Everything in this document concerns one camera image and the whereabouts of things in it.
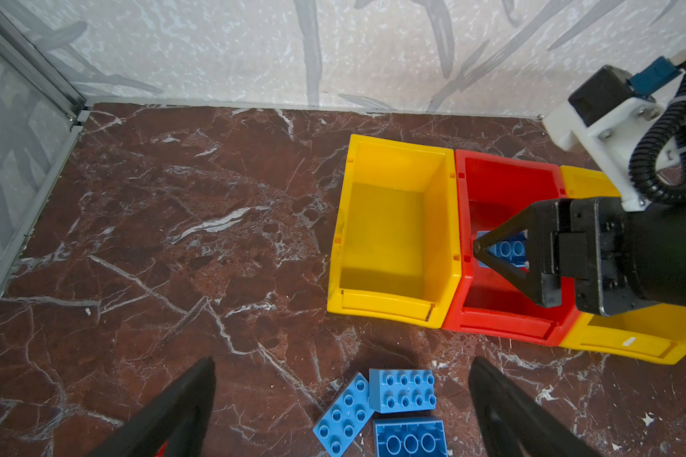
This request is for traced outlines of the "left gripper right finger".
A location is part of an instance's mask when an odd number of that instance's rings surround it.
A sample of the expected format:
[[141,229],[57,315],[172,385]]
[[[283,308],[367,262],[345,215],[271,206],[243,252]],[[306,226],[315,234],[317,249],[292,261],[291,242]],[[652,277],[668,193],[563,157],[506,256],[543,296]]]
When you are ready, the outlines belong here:
[[489,456],[598,455],[487,359],[474,358],[468,383]]

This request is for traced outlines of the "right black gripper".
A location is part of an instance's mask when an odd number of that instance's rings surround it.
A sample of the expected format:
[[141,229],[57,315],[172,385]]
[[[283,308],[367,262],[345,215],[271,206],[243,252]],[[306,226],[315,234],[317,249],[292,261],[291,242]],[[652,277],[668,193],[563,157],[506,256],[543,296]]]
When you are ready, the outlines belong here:
[[[686,308],[686,204],[625,211],[619,198],[555,199],[519,211],[472,205],[474,257],[543,308],[562,305],[574,282],[575,306],[603,317],[668,304]],[[529,267],[489,247],[522,237]]]

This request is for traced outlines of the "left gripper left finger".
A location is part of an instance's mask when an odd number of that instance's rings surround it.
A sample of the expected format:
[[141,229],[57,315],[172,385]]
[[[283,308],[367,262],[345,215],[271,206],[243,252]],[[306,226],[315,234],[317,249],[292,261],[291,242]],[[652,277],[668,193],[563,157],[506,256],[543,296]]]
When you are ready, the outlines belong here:
[[108,437],[90,456],[199,456],[215,399],[215,363],[200,359],[149,405]]

